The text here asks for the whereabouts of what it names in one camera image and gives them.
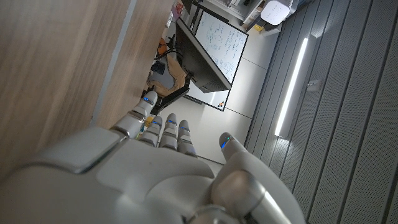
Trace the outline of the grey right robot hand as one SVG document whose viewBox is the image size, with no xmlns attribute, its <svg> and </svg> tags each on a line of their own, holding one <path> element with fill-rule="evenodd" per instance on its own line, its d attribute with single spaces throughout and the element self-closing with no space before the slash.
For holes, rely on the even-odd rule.
<svg viewBox="0 0 398 224">
<path fill-rule="evenodd" d="M 186 121 L 145 119 L 148 92 L 109 129 L 88 128 L 19 164 L 1 181 L 2 223 L 303 223 L 300 205 L 230 133 L 225 165 L 199 160 Z"/>
</svg>

